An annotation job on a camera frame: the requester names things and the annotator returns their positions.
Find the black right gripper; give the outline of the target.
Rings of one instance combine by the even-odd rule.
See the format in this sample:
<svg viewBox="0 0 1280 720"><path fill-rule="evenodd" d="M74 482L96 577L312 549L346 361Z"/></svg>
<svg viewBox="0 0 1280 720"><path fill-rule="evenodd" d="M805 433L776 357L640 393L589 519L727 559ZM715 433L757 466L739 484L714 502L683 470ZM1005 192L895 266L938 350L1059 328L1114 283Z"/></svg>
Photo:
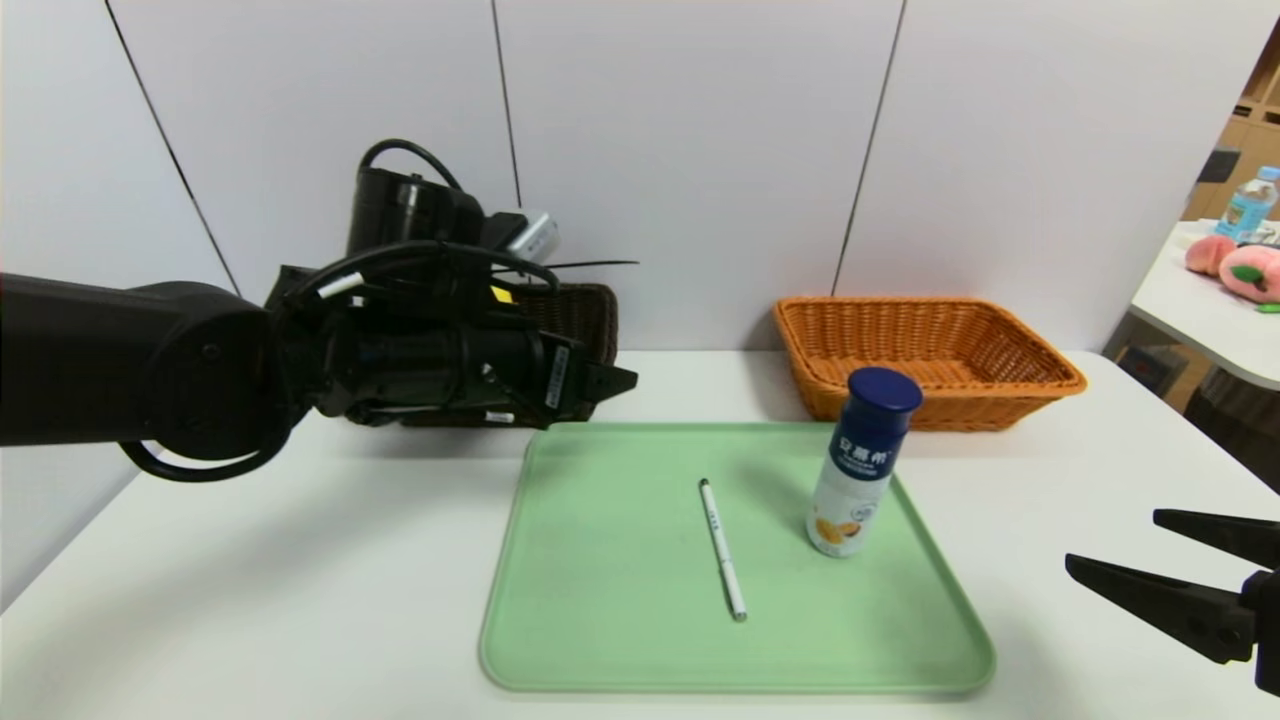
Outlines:
<svg viewBox="0 0 1280 720"><path fill-rule="evenodd" d="M1271 571L1229 592L1069 553L1068 574L1216 664L1251 661L1254 648L1254 683L1279 697L1279 523L1178 509L1156 509L1152 521Z"/></svg>

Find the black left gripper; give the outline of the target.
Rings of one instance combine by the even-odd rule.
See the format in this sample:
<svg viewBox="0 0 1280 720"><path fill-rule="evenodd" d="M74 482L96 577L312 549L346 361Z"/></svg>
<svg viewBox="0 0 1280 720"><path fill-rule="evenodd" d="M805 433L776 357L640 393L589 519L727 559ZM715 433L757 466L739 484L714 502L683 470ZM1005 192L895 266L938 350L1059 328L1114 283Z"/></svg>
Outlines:
<svg viewBox="0 0 1280 720"><path fill-rule="evenodd" d="M584 346L536 325L463 324L458 331L462 386L458 405L483 420L547 428L571 421L581 404L575 388ZM639 374L588 361L582 400L602 404L637 387Z"/></svg>

